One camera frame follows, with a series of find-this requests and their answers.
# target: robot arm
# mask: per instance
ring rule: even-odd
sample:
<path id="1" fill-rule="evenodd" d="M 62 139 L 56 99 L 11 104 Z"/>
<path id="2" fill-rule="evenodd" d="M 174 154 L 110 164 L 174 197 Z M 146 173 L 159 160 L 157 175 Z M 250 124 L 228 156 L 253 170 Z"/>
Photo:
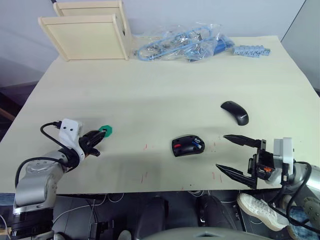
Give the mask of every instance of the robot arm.
<path id="1" fill-rule="evenodd" d="M 288 218 L 290 223 L 320 233 L 318 219 L 319 210 L 316 210 L 315 207 L 309 208 L 306 211 L 306 214 L 309 216 L 312 225 L 318 229 L 306 226 L 304 223 L 298 222 L 290 217 L 291 204 L 305 186 L 309 190 L 307 196 L 317 202 L 317 205 L 320 203 L 320 168 L 314 165 L 311 166 L 307 162 L 294 161 L 294 149 L 291 138 L 275 139 L 273 153 L 270 153 L 266 151 L 266 140 L 254 140 L 241 135 L 225 135 L 223 137 L 241 146 L 247 145 L 249 147 L 257 148 L 256 154 L 249 159 L 247 173 L 251 176 L 246 176 L 237 169 L 216 164 L 223 173 L 231 179 L 243 183 L 252 189 L 257 188 L 258 178 L 273 186 L 281 184 L 281 190 L 269 202 L 269 207 L 278 214 Z M 287 189 L 293 191 L 294 195 L 287 206 L 286 214 L 283 214 L 274 208 L 273 203 L 280 199 Z"/>
<path id="2" fill-rule="evenodd" d="M 100 152 L 94 146 L 112 132 L 111 127 L 103 126 L 100 130 L 90 131 L 80 137 L 82 123 L 67 118 L 62 122 L 44 126 L 49 125 L 60 129 L 57 143 L 62 148 L 42 157 L 30 158 L 19 166 L 13 204 L 12 240 L 53 238 L 53 207 L 58 181 L 88 155 L 99 156 Z M 48 137 L 43 126 L 41 131 Z M 20 170 L 24 164 L 27 164 L 26 173 L 19 181 Z"/>

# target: person's leg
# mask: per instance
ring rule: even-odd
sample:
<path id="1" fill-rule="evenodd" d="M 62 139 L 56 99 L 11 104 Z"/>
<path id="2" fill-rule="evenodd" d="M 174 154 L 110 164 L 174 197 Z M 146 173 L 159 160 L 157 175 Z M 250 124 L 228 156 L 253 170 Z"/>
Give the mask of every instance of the person's leg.
<path id="1" fill-rule="evenodd" d="M 281 206 L 283 208 L 283 212 L 286 211 L 286 208 L 288 206 L 289 201 L 291 200 L 291 196 L 290 195 L 284 195 L 282 200 L 281 200 Z M 290 211 L 290 217 L 299 221 L 299 222 L 303 222 L 309 219 L 309 216 L 305 213 L 304 208 L 297 206 L 295 202 L 293 202 L 292 207 L 291 207 L 291 211 Z M 312 225 L 311 222 L 307 222 L 306 225 L 310 226 L 310 227 L 315 227 Z M 286 227 L 290 237 L 293 240 L 319 240 L 318 235 L 313 232 L 310 231 L 302 226 L 295 226 L 293 224 L 289 224 Z"/>
<path id="2" fill-rule="evenodd" d="M 311 225 L 320 230 L 320 201 L 314 197 L 306 197 L 303 200 L 303 210 L 310 219 Z"/>
<path id="3" fill-rule="evenodd" d="M 134 239 L 144 239 L 165 230 L 167 214 L 168 202 L 161 197 L 154 197 L 142 212 Z"/>
<path id="4" fill-rule="evenodd" d="M 198 198 L 200 218 L 206 227 L 236 230 L 236 225 L 226 207 L 215 196 L 203 195 Z"/>

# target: black computer mouse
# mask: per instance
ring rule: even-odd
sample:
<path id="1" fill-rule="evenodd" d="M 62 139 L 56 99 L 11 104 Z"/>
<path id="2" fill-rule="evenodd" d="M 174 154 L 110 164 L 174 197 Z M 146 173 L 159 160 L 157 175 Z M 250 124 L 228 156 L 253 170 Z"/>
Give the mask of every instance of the black computer mouse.
<path id="1" fill-rule="evenodd" d="M 172 151 L 176 157 L 200 154 L 205 150 L 205 143 L 195 135 L 183 136 L 172 140 Z"/>
<path id="2" fill-rule="evenodd" d="M 234 101 L 224 102 L 221 108 L 231 113 L 235 117 L 238 125 L 244 126 L 249 123 L 249 116 L 246 110 Z"/>

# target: floor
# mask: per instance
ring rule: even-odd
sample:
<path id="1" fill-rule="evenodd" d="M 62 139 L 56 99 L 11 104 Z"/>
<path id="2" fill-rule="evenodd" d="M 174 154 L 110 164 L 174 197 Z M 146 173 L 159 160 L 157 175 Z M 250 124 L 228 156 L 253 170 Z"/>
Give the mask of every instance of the floor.
<path id="1" fill-rule="evenodd" d="M 1 87 L 0 93 L 4 94 L 18 105 L 23 106 L 36 86 L 36 82 L 17 86 Z M 0 142 L 11 126 L 11 121 L 0 115 Z"/>
<path id="2" fill-rule="evenodd" d="M 275 240 L 289 240 L 286 229 L 274 232 L 267 228 L 259 219 L 249 216 L 242 212 L 237 205 L 236 197 L 238 190 L 211 190 L 204 191 L 205 194 L 216 196 L 232 215 L 237 230 L 246 230 L 249 233 L 261 235 Z M 258 199 L 268 201 L 275 194 L 275 191 L 266 191 L 255 194 Z M 79 206 L 88 206 L 62 215 L 54 224 L 53 230 L 56 233 L 64 233 L 72 240 L 88 240 L 91 224 L 98 222 L 107 222 L 109 229 L 100 235 L 102 240 L 116 240 L 119 233 L 127 229 L 132 235 L 135 233 L 139 217 L 149 202 L 155 196 L 162 197 L 168 201 L 169 214 L 166 220 L 166 229 L 197 227 L 198 218 L 195 208 L 196 197 L 187 191 L 169 191 L 169 192 L 142 192 L 126 193 L 123 199 L 117 203 L 106 201 L 93 209 L 88 203 L 99 204 L 104 199 L 104 194 L 100 195 L 78 195 L 78 196 L 58 196 L 53 210 L 53 219 L 64 211 L 77 208 Z M 118 200 L 121 194 L 111 194 L 111 200 Z M 0 207 L 2 214 L 10 225 L 12 207 Z"/>

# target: table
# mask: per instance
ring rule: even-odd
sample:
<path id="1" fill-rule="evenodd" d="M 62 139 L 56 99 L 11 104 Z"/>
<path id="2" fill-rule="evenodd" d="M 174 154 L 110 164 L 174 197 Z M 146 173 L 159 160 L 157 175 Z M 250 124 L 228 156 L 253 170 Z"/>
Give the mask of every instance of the table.
<path id="1" fill-rule="evenodd" d="M 226 134 L 266 139 L 292 137 L 294 157 L 320 166 L 320 100 L 276 36 L 235 37 L 236 45 L 264 45 L 269 56 L 223 52 L 184 60 L 74 60 L 58 57 L 43 75 L 0 143 L 0 192 L 14 192 L 14 176 L 25 159 L 58 147 L 43 136 L 42 124 L 71 118 L 83 133 L 113 127 L 97 148 L 58 183 L 58 194 L 248 189 L 216 164 L 247 172 L 254 148 Z M 220 105 L 234 101 L 249 114 L 237 125 Z M 58 137 L 58 130 L 48 131 Z M 174 157 L 172 139 L 201 137 L 205 152 Z M 258 188 L 273 188 L 259 180 Z"/>

